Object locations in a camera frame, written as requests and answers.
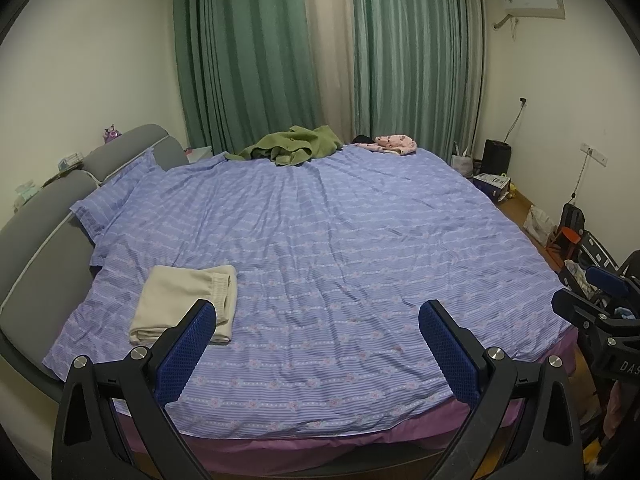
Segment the metal screw knob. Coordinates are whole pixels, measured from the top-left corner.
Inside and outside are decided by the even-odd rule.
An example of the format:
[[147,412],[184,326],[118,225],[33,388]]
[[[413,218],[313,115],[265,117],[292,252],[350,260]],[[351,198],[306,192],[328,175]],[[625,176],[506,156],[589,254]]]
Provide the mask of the metal screw knob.
[[86,357],[81,355],[74,359],[74,368],[84,368],[86,366]]
[[549,356],[549,364],[552,365],[553,368],[559,368],[562,366],[562,359],[557,355]]
[[504,350],[502,350],[502,348],[498,348],[497,346],[492,346],[491,348],[487,349],[487,354],[489,354],[489,357],[495,361],[501,361],[502,359],[504,359]]
[[140,359],[144,359],[146,357],[146,347],[144,346],[136,346],[131,351],[131,358],[139,361]]

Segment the bed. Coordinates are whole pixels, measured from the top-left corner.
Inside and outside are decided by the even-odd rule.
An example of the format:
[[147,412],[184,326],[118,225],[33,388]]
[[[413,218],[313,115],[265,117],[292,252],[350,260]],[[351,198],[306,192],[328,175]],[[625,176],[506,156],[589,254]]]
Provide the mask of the bed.
[[[83,224],[69,213],[78,201],[92,212],[78,215]],[[236,267],[232,341],[209,346],[167,406],[213,471],[341,474],[445,447],[466,411],[418,331],[426,300],[485,347],[575,365],[575,333],[550,308],[555,274],[425,150],[345,146],[284,168],[222,156],[187,165],[175,139],[142,126],[32,199],[0,232],[0,250],[10,269],[0,277],[2,355],[53,398],[76,355],[100,362],[130,350],[154,265]],[[142,451],[126,406],[116,407]]]

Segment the purple bed sheet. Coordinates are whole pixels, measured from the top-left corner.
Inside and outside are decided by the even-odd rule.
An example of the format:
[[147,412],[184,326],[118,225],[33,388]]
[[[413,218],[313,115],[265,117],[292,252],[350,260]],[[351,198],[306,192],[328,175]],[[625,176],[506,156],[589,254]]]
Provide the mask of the purple bed sheet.
[[[542,362],[550,355],[562,359],[565,371],[575,372],[575,346],[578,331],[569,328],[560,341],[539,359]],[[502,421],[507,427],[514,423],[519,403],[512,402]],[[326,438],[280,438],[280,439],[210,439],[184,435],[188,446],[212,472],[250,476],[271,476],[300,471],[326,464],[359,446],[367,444],[392,444],[412,442],[424,449],[444,449],[468,415],[466,404],[450,398],[421,415],[409,418],[390,430],[355,436]],[[135,452],[145,452],[132,419],[120,415],[120,421]]]

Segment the green clothing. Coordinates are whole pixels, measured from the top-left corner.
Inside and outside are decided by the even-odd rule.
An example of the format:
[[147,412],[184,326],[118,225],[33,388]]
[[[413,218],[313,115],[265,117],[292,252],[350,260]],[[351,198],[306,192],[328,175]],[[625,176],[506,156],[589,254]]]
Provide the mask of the green clothing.
[[333,155],[341,147],[342,142],[328,126],[320,126],[315,130],[292,126],[288,132],[264,136],[239,155],[225,153],[225,157],[228,160],[269,158],[277,166],[293,166],[311,158]]

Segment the cardboard box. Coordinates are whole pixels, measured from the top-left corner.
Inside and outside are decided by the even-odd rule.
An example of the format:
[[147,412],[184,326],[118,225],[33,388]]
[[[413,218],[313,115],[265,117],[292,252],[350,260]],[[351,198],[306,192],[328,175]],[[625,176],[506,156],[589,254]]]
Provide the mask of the cardboard box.
[[474,186],[487,195],[493,202],[501,202],[509,193],[511,179],[508,176],[481,173],[473,178]]

